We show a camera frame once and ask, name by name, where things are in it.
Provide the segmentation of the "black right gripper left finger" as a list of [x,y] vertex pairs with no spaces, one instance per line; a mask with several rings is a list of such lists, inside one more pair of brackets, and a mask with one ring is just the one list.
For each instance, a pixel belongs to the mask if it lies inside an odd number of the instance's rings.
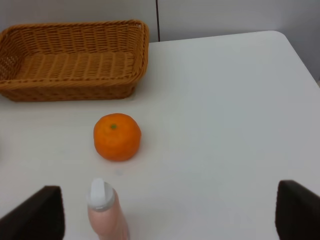
[[44,186],[0,218],[2,240],[62,240],[65,213],[59,186]]

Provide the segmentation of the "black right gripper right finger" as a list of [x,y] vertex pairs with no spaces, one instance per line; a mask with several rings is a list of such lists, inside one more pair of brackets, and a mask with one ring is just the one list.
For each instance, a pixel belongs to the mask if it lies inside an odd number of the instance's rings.
[[280,240],[320,238],[320,197],[294,180],[277,188],[275,227]]

